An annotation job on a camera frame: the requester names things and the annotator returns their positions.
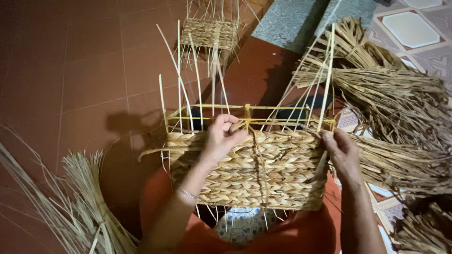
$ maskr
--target woman's right hand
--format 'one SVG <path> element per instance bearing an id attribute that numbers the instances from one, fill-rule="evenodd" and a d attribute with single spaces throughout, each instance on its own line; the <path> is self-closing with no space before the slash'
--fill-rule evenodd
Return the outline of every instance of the woman's right hand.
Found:
<path id="1" fill-rule="evenodd" d="M 361 182 L 363 179 L 359 168 L 359 148 L 347 133 L 336 129 L 334 134 L 323 131 L 321 137 L 338 172 L 339 180 Z"/>

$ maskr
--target small woven basket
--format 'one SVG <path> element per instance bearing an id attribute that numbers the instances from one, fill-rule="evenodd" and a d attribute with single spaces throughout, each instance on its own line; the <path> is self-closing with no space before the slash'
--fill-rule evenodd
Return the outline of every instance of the small woven basket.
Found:
<path id="1" fill-rule="evenodd" d="M 231 50 L 235 43 L 236 28 L 234 23 L 226 21 L 187 19 L 180 37 L 180 43 L 191 45 L 188 34 L 192 35 L 196 47 L 214 47 Z"/>
<path id="2" fill-rule="evenodd" d="M 319 147 L 319 137 L 305 131 L 254 132 L 255 137 L 248 135 L 210 172 L 197 203 L 319 210 L 328 170 L 327 164 L 317 170 L 324 151 Z M 196 162 L 205 135 L 205 132 L 168 133 L 167 147 L 175 184 Z"/>

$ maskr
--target patterned cloth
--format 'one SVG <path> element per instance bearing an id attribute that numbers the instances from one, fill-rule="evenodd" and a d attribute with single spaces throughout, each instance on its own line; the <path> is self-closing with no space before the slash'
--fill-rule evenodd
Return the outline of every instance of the patterned cloth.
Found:
<path id="1" fill-rule="evenodd" d="M 278 213 L 282 213 L 280 218 L 286 218 L 284 212 Z M 231 208 L 226 216 L 218 221 L 214 230 L 223 241 L 243 246 L 259 234 L 267 232 L 267 227 L 275 225 L 277 220 L 279 219 L 271 209 L 264 211 L 260 208 Z"/>

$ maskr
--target hand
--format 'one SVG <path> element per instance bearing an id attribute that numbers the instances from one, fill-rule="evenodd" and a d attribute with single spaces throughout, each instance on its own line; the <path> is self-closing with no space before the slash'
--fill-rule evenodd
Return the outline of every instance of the hand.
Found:
<path id="1" fill-rule="evenodd" d="M 231 126 L 239 119 L 232 115 L 221 114 L 207 131 L 204 150 L 201 152 L 200 161 L 208 161 L 217 164 L 226 154 L 248 135 L 246 130 L 231 131 Z"/>
<path id="2" fill-rule="evenodd" d="M 330 154 L 333 166 L 338 171 L 341 181 L 361 182 L 361 170 L 359 168 L 359 148 L 341 130 L 336 129 L 334 136 L 332 132 L 321 133 L 322 140 Z"/>

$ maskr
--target white tile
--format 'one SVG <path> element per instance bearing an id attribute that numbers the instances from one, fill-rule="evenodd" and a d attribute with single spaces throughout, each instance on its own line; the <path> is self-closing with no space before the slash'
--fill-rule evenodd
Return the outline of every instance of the white tile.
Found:
<path id="1" fill-rule="evenodd" d="M 412 62 L 410 62 L 410 61 L 408 61 L 408 60 L 405 60 L 405 59 L 401 59 L 402 60 L 402 62 L 404 63 L 404 64 L 406 64 L 407 66 L 409 66 L 409 67 L 411 67 L 411 68 L 413 68 L 413 69 L 418 69 L 418 68 L 416 68 L 416 66 L 414 66 L 414 64 L 412 63 Z"/>
<path id="2" fill-rule="evenodd" d="M 380 230 L 381 237 L 383 238 L 383 242 L 385 243 L 386 252 L 388 254 L 397 254 L 395 251 L 392 250 L 392 242 L 388 234 L 386 233 L 385 229 L 380 225 L 378 225 L 378 229 Z"/>
<path id="3" fill-rule="evenodd" d="M 371 190 L 373 190 L 374 192 L 383 195 L 384 197 L 390 198 L 390 197 L 393 196 L 392 193 L 391 193 L 390 191 L 388 191 L 388 190 L 386 190 L 386 189 L 383 189 L 383 188 L 380 188 L 380 187 L 378 187 L 378 186 L 375 186 L 375 185 L 373 185 L 373 184 L 371 184 L 371 183 L 369 183 L 369 188 L 370 188 Z"/>
<path id="4" fill-rule="evenodd" d="M 440 36 L 418 14 L 397 13 L 383 17 L 383 24 L 405 46 L 417 48 L 440 41 Z"/>
<path id="5" fill-rule="evenodd" d="M 440 6 L 442 0 L 404 0 L 409 6 L 416 9 L 426 9 L 430 7 Z"/>

